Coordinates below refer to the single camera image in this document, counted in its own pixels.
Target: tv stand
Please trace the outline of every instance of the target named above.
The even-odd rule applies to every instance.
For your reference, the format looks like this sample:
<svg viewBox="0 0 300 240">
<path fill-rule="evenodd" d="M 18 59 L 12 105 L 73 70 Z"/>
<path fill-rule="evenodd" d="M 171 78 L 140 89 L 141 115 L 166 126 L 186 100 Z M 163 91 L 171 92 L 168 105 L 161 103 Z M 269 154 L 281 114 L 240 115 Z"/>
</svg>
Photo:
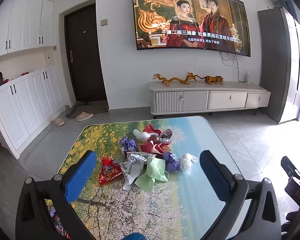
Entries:
<svg viewBox="0 0 300 240">
<path fill-rule="evenodd" d="M 270 92 L 255 84 L 227 82 L 209 85 L 191 81 L 190 85 L 173 82 L 169 87 L 150 82 L 153 115 L 190 114 L 256 109 L 266 107 Z"/>
</svg>

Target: purple crumpled paper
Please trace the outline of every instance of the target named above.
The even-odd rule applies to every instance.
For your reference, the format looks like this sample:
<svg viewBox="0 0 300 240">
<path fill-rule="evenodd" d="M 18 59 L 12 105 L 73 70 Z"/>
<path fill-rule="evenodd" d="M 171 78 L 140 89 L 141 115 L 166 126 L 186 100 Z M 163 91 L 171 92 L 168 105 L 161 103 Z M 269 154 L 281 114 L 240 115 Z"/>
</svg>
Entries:
<svg viewBox="0 0 300 240">
<path fill-rule="evenodd" d="M 128 139 L 128 137 L 125 135 L 121 138 L 119 142 L 123 146 L 124 152 L 137 152 L 138 146 L 136 142 L 133 139 Z"/>
<path fill-rule="evenodd" d="M 178 171 L 180 169 L 179 159 L 175 154 L 165 151 L 163 153 L 162 159 L 166 161 L 165 170 L 167 172 Z"/>
</svg>

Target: pink slipper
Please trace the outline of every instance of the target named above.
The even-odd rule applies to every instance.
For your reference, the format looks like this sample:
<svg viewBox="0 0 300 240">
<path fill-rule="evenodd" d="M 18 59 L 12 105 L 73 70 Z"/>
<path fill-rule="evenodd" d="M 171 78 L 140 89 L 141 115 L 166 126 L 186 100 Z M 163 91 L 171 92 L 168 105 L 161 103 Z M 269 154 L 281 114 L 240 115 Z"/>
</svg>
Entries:
<svg viewBox="0 0 300 240">
<path fill-rule="evenodd" d="M 93 114 L 87 114 L 86 112 L 82 112 L 81 114 L 79 114 L 75 119 L 78 122 L 81 122 L 83 120 L 87 120 L 89 118 L 93 117 Z"/>
<path fill-rule="evenodd" d="M 56 126 L 61 126 L 65 123 L 65 121 L 63 121 L 61 118 L 56 118 L 53 123 L 56 125 Z"/>
</svg>

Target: light green crumpled paper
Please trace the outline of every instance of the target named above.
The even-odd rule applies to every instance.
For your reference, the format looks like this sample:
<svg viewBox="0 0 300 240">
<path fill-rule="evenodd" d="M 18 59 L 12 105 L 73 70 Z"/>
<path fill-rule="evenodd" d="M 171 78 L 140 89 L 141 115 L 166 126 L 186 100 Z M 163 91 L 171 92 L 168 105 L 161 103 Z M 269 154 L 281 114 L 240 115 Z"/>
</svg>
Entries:
<svg viewBox="0 0 300 240">
<path fill-rule="evenodd" d="M 164 169 L 166 161 L 155 157 L 148 157 L 147 170 L 145 174 L 142 174 L 137 178 L 135 184 L 148 192 L 152 191 L 155 180 L 167 182 L 169 179 L 169 173 Z"/>
</svg>

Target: television screen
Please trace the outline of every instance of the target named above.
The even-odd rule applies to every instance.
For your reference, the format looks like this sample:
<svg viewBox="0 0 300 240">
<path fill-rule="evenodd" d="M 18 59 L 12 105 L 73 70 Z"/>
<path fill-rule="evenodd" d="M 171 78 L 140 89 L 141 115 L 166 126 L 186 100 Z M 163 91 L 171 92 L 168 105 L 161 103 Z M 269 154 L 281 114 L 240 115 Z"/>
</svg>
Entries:
<svg viewBox="0 0 300 240">
<path fill-rule="evenodd" d="M 211 49 L 250 57 L 239 0 L 133 0 L 137 49 Z"/>
</svg>

